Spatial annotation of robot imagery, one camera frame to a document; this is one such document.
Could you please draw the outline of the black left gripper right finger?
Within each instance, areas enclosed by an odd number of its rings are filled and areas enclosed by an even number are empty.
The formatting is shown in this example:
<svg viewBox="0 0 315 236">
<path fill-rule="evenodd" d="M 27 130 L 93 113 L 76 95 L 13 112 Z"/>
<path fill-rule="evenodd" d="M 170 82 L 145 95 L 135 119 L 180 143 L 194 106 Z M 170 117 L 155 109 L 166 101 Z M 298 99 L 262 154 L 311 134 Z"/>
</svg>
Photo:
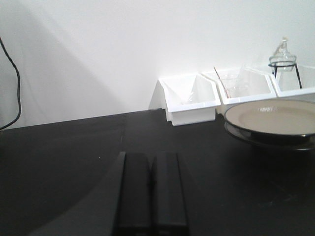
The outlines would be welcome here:
<svg viewBox="0 0 315 236">
<path fill-rule="evenodd" d="M 208 206 L 182 158 L 159 152 L 152 165 L 152 219 L 155 236 L 231 236 Z"/>
</svg>

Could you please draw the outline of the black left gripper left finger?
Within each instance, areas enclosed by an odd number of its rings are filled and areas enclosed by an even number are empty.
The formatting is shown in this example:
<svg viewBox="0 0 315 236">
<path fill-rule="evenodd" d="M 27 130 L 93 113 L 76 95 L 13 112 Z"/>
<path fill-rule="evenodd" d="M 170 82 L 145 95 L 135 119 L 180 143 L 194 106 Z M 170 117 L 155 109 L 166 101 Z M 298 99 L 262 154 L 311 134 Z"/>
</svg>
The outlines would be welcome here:
<svg viewBox="0 0 315 236">
<path fill-rule="evenodd" d="M 33 236 L 147 236 L 150 167 L 142 153 L 120 152 L 108 173 L 74 207 Z"/>
</svg>

